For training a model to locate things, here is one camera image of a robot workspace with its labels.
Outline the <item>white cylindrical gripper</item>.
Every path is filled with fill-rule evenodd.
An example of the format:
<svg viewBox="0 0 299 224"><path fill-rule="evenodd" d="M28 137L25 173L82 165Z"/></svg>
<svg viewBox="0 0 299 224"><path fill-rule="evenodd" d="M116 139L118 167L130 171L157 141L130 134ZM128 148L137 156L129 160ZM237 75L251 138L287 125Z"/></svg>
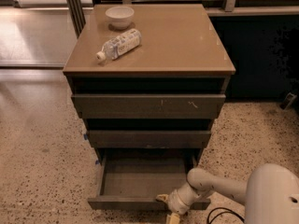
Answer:
<svg viewBox="0 0 299 224"><path fill-rule="evenodd" d="M158 202L167 203L171 215L166 216L165 224L179 224L180 217L190 210L191 206L203 195L202 191L193 188L189 183L185 183L178 189L168 194L156 196Z"/></svg>

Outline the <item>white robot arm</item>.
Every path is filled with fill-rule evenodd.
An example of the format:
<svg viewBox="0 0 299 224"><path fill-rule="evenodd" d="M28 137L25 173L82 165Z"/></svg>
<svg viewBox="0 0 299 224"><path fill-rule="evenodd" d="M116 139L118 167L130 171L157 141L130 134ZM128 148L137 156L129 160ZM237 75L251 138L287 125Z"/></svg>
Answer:
<svg viewBox="0 0 299 224"><path fill-rule="evenodd" d="M299 177L273 163L256 168L246 182L193 168L180 188L156 199L172 212L167 224L178 224L195 202L214 192L245 206L244 224L299 224Z"/></svg>

